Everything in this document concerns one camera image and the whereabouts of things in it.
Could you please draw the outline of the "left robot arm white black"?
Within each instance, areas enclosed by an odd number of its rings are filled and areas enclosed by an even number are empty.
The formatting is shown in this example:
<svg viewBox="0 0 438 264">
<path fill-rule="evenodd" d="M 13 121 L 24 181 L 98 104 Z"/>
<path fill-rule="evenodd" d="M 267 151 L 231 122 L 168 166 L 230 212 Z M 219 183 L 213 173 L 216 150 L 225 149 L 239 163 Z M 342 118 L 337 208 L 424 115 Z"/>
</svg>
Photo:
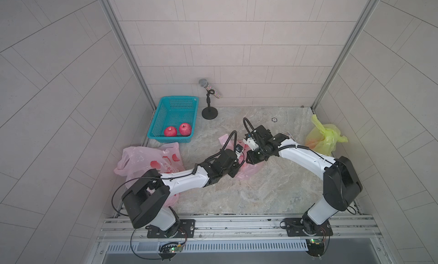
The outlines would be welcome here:
<svg viewBox="0 0 438 264">
<path fill-rule="evenodd" d="M 162 231 L 179 227 L 179 218 L 166 200 L 187 190 L 210 186 L 224 176 L 235 177 L 243 166 L 236 153 L 237 132 L 234 130 L 220 151 L 191 170 L 178 173 L 161 174 L 151 169 L 141 177 L 133 178 L 135 183 L 122 195 L 126 217 L 135 229 L 152 225 Z"/>
</svg>

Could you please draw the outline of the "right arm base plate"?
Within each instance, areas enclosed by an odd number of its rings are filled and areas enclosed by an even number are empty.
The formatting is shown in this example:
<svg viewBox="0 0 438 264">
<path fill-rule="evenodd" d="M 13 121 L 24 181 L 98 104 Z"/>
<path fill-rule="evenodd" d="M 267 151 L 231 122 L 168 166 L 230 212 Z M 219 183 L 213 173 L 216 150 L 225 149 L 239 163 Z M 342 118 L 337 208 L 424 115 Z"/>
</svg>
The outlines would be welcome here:
<svg viewBox="0 0 438 264">
<path fill-rule="evenodd" d="M 310 218 L 285 218 L 280 228 L 286 230 L 288 237 L 330 237 L 333 230 L 328 220 L 317 225 Z"/>
</svg>

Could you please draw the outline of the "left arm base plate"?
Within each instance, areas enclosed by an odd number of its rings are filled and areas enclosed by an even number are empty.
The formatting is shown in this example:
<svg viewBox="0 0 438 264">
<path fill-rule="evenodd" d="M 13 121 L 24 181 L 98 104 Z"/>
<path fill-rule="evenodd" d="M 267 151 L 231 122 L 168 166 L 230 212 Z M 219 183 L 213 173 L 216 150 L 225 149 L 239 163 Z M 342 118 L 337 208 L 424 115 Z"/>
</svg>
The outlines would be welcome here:
<svg viewBox="0 0 438 264">
<path fill-rule="evenodd" d="M 181 219 L 167 230 L 161 230 L 154 225 L 148 226 L 147 238 L 193 238 L 195 219 Z"/>
</svg>

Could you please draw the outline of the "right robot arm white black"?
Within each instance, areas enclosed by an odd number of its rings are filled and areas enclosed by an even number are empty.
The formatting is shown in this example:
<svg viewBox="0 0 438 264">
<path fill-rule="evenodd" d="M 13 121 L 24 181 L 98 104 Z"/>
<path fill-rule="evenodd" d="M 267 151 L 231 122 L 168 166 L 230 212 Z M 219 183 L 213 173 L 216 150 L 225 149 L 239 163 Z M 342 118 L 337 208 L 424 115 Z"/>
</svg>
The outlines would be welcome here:
<svg viewBox="0 0 438 264">
<path fill-rule="evenodd" d="M 344 156 L 334 158 L 319 154 L 283 133 L 274 136 L 262 125 L 255 128 L 246 117 L 243 124 L 247 131 L 244 143 L 250 148 L 246 163 L 255 165 L 268 161 L 270 157 L 281 157 L 299 164 L 323 181 L 321 198 L 301 220 L 285 222 L 284 226 L 308 236 L 328 236 L 323 224 L 338 212 L 346 211 L 363 190 L 352 162 Z"/>
</svg>

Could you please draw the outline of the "red apple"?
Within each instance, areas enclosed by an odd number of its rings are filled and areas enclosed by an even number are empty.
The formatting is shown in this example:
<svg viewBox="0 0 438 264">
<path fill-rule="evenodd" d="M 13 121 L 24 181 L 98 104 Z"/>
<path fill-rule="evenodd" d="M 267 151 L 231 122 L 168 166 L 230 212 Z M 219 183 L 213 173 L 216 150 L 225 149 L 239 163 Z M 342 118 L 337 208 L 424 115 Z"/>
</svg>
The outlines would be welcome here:
<svg viewBox="0 0 438 264">
<path fill-rule="evenodd" d="M 167 127 L 164 130 L 164 136 L 165 137 L 176 137 L 177 134 L 178 134 L 177 129 L 175 127 L 172 127 L 172 126 Z"/>
<path fill-rule="evenodd" d="M 179 126 L 179 133 L 181 136 L 188 137 L 192 134 L 192 127 L 188 123 L 182 123 Z"/>
</svg>

